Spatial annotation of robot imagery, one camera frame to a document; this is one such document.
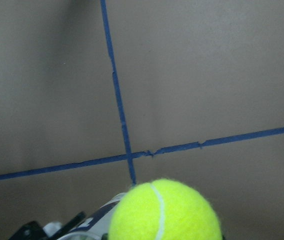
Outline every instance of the black plastic part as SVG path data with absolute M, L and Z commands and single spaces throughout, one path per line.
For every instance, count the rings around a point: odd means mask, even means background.
M 8 240 L 47 240 L 48 236 L 36 221 L 23 225 Z
M 72 228 L 78 225 L 83 219 L 86 218 L 84 211 L 78 213 L 74 218 L 72 218 L 67 224 L 65 224 L 60 230 L 58 230 L 53 236 L 49 237 L 49 240 L 56 240 L 63 235 L 67 234 Z
M 107 234 L 107 233 L 104 233 L 104 234 L 102 235 L 101 240 L 108 240 L 108 234 Z

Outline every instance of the white plastic part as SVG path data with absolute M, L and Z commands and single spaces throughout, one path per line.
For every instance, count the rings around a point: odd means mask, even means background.
M 108 201 L 106 204 L 101 206 L 99 210 L 101 210 L 103 207 L 106 207 L 107 205 L 119 202 L 125 194 L 126 194 L 125 192 L 119 193 L 118 195 L 113 197 L 110 201 Z M 89 233 L 89 234 L 92 234 L 92 235 L 99 236 L 99 240 L 100 240 L 101 237 L 103 236 L 103 234 L 106 234 L 109 231 L 111 218 L 112 218 L 112 215 L 113 215 L 115 209 L 116 209 L 116 207 L 113 207 L 111 210 L 108 210 L 108 212 L 103 214 L 102 218 L 100 218 L 97 222 L 94 223 L 94 225 L 91 225 L 93 218 L 92 217 L 87 218 L 77 228 L 73 229 L 72 233 L 83 232 L 84 231 L 83 228 L 87 228 L 87 227 L 90 226 L 89 230 L 86 231 L 86 232 Z M 71 239 L 72 240 L 78 240 L 78 239 L 82 240 L 82 238 L 71 238 Z
M 59 221 L 49 222 L 43 227 L 44 232 L 48 237 L 52 237 L 57 231 L 62 228 L 62 223 Z

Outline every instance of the yellow tennis ball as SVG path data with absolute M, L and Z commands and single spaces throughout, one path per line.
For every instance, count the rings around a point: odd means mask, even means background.
M 159 179 L 130 190 L 112 216 L 109 240 L 222 240 L 207 200 L 178 181 Z

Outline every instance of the blue tape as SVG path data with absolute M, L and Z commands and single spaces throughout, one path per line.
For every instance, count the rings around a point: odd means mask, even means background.
M 190 143 L 186 143 L 182 145 L 163 147 L 157 150 L 153 155 L 166 154 L 166 153 L 172 153 L 172 152 L 178 152 L 178 151 L 184 151 L 184 150 L 196 149 L 196 148 L 202 149 L 204 147 L 209 147 L 213 145 L 228 144 L 232 142 L 257 139 L 257 138 L 268 137 L 268 136 L 279 135 L 279 134 L 284 134 L 284 127 L 264 130 L 264 131 L 250 132 L 250 133 L 234 135 L 234 136 L 215 138 L 215 139 L 207 140 L 203 143 L 199 143 L 198 141 L 195 141 L 195 142 L 190 142 Z
M 150 156 L 153 157 L 155 155 L 160 155 L 160 154 L 179 152 L 179 151 L 185 151 L 189 149 L 203 148 L 203 147 L 269 137 L 272 135 L 280 135 L 280 134 L 284 134 L 284 127 L 264 130 L 264 131 L 245 133 L 245 134 L 234 135 L 234 136 L 215 138 L 215 139 L 207 140 L 204 143 L 199 143 L 196 141 L 196 142 L 186 143 L 182 145 L 168 146 L 168 147 L 160 148 L 154 153 L 151 152 L 150 150 L 139 151 L 139 152 L 132 153 L 131 157 L 133 159 L 138 159 L 141 157 L 150 157 Z M 57 172 L 57 171 L 68 170 L 68 169 L 88 167 L 88 166 L 93 166 L 93 165 L 123 161 L 126 159 L 127 159 L 127 155 L 122 154 L 122 155 L 117 155 L 117 156 L 110 156 L 110 157 L 104 157 L 104 158 L 99 158 L 99 159 L 94 159 L 94 160 L 88 160 L 88 161 L 79 162 L 79 163 L 69 163 L 69 164 L 63 164 L 63 165 L 43 167 L 43 168 L 38 168 L 38 169 L 2 174 L 0 175 L 0 180 L 13 179 L 13 178 L 19 178 L 19 177 L 25 177 L 25 176 L 31 176 L 31 175 L 38 175 L 38 174 L 45 174 L 45 173 Z
M 102 10 L 102 18 L 103 18 L 103 25 L 104 25 L 104 31 L 105 31 L 107 51 L 108 51 L 108 55 L 111 59 L 112 68 L 113 68 L 113 73 L 112 73 L 113 85 L 114 85 L 114 90 L 115 90 L 118 113 L 119 113 L 120 121 L 121 121 L 121 125 L 122 125 L 122 134 L 123 134 L 123 139 L 124 139 L 128 169 L 129 169 L 130 177 L 131 177 L 131 180 L 132 180 L 132 184 L 135 185 L 136 182 L 137 182 L 136 181 L 136 173 L 135 173 L 135 169 L 134 169 L 134 165 L 133 165 L 131 144 L 130 144 L 130 139 L 129 139 L 129 132 L 128 132 L 128 127 L 127 127 L 127 122 L 126 122 L 126 116 L 124 114 L 123 102 L 122 102 L 118 73 L 117 73 L 117 67 L 116 67 L 116 60 L 114 58 L 112 38 L 111 38 L 109 20 L 108 20 L 107 5 L 106 5 L 105 0 L 101 0 L 100 3 L 101 3 L 101 10 Z

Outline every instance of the gray floor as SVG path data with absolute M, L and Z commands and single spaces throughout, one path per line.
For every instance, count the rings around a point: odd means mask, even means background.
M 133 152 L 284 127 L 284 1 L 106 1 Z M 0 174 L 125 153 L 98 0 L 0 0 Z M 284 134 L 134 160 L 228 240 L 284 239 Z M 0 239 L 130 187 L 125 161 L 0 181 Z

